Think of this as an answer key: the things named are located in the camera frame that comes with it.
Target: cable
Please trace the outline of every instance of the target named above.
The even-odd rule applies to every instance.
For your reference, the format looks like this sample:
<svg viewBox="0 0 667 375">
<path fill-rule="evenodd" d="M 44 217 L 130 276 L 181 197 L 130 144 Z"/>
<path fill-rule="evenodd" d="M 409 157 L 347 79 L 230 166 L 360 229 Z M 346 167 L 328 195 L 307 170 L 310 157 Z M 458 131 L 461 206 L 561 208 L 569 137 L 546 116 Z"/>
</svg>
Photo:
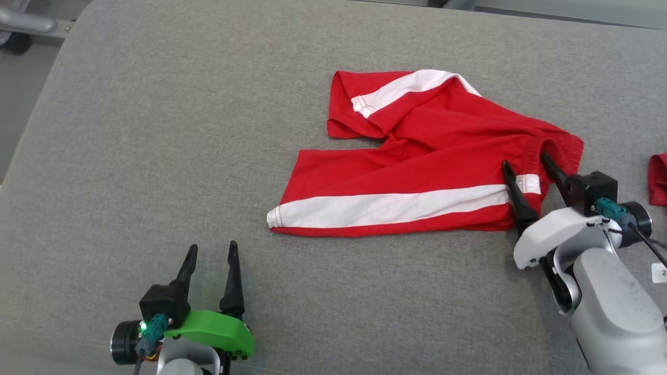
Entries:
<svg viewBox="0 0 667 375">
<path fill-rule="evenodd" d="M 665 244 L 664 242 L 662 242 L 662 241 L 658 241 L 658 240 L 654 240 L 654 239 L 652 239 L 652 238 L 649 238 L 649 240 L 650 240 L 651 242 L 653 242 L 654 244 L 660 246 L 661 248 L 667 250 L 667 244 Z"/>
<path fill-rule="evenodd" d="M 639 228 L 637 228 L 637 226 L 634 225 L 634 223 L 629 223 L 628 226 L 630 227 L 631 230 L 634 230 L 634 232 L 637 234 L 637 236 L 639 236 L 639 238 L 642 239 L 642 241 L 644 241 L 644 243 L 648 246 L 648 248 L 651 249 L 653 254 L 656 254 L 658 259 L 660 260 L 660 263 L 662 263 L 662 265 L 667 268 L 667 260 L 665 260 L 664 256 L 662 256 L 662 254 L 658 251 L 658 249 L 656 249 L 656 247 L 653 246 L 651 241 L 648 238 L 646 238 L 646 236 L 639 230 Z"/>
<path fill-rule="evenodd" d="M 143 362 L 143 349 L 137 353 L 137 364 L 134 366 L 133 375 L 139 375 L 139 370 L 141 369 L 141 363 Z"/>
<path fill-rule="evenodd" d="M 157 352 L 156 348 L 159 346 L 160 339 L 164 337 L 164 332 L 167 330 L 169 320 L 165 314 L 156 314 L 148 323 L 148 327 L 143 331 L 141 339 L 134 347 L 137 353 L 143 351 L 144 355 Z"/>
</svg>

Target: black wheel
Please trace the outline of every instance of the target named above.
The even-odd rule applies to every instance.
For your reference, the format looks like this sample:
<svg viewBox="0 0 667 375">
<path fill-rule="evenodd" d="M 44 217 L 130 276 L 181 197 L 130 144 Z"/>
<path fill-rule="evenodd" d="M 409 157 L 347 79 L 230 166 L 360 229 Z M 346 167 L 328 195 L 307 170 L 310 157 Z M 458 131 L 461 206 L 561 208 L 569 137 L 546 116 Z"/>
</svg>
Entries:
<svg viewBox="0 0 667 375">
<path fill-rule="evenodd" d="M 30 46 L 33 44 L 33 40 L 30 38 L 30 35 L 24 33 L 12 33 L 7 38 L 5 44 L 0 46 L 0 49 L 15 55 L 23 55 L 30 49 Z"/>
<path fill-rule="evenodd" d="M 141 320 L 128 320 L 118 324 L 111 335 L 111 357 L 116 364 L 136 364 L 137 353 L 134 351 L 139 342 L 139 323 Z"/>
</svg>

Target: metal bar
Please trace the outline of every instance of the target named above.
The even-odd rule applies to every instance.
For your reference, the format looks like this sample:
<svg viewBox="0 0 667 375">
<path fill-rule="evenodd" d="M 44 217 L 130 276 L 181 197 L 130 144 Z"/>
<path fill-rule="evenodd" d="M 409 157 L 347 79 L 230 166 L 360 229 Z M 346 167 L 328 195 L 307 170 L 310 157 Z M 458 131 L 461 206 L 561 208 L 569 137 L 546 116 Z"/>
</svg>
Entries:
<svg viewBox="0 0 667 375">
<path fill-rule="evenodd" d="M 74 22 L 12 11 L 0 6 L 0 29 L 65 39 Z"/>
</svg>

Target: gray upholstery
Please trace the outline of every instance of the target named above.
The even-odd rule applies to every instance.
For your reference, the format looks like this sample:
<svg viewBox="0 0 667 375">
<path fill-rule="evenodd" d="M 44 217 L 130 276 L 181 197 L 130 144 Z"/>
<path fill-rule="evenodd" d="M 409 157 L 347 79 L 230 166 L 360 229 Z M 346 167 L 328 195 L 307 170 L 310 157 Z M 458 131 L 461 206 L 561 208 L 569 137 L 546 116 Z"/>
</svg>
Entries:
<svg viewBox="0 0 667 375">
<path fill-rule="evenodd" d="M 666 151 L 665 45 L 663 31 L 356 1 L 98 0 L 0 189 L 0 347 L 117 370 L 110 333 L 148 286 L 197 243 L 190 302 L 216 308 L 234 239 L 257 340 L 234 374 L 586 374 L 543 275 L 515 268 L 513 233 L 297 238 L 265 215 L 300 148 L 374 144 L 327 138 L 337 69 L 460 73 L 579 135 L 581 170 L 645 204 L 648 158 Z M 544 209 L 561 205 L 552 189 Z M 667 311 L 650 251 L 620 256 Z"/>
</svg>

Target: robotic arm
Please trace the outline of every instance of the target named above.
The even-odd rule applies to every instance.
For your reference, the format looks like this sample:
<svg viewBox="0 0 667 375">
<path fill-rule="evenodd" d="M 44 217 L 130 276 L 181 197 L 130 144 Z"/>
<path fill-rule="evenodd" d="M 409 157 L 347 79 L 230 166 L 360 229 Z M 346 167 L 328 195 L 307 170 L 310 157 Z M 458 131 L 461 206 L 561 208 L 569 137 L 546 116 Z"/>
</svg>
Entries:
<svg viewBox="0 0 667 375">
<path fill-rule="evenodd" d="M 540 219 L 503 163 L 520 235 L 517 267 L 544 271 L 594 375 L 667 374 L 660 309 L 616 255 L 640 240 L 652 247 L 650 216 L 636 202 L 617 204 L 618 182 L 611 177 L 598 171 L 566 176 L 546 153 L 541 158 L 568 207 Z"/>
<path fill-rule="evenodd" d="M 245 304 L 235 241 L 229 245 L 227 262 L 221 311 L 190 311 L 187 295 L 197 263 L 197 245 L 192 245 L 176 279 L 151 286 L 139 301 L 143 320 L 116 327 L 110 345 L 114 362 L 134 364 L 135 375 L 144 360 L 157 362 L 158 375 L 229 375 L 231 361 L 252 356 L 255 339 L 243 323 Z"/>
</svg>

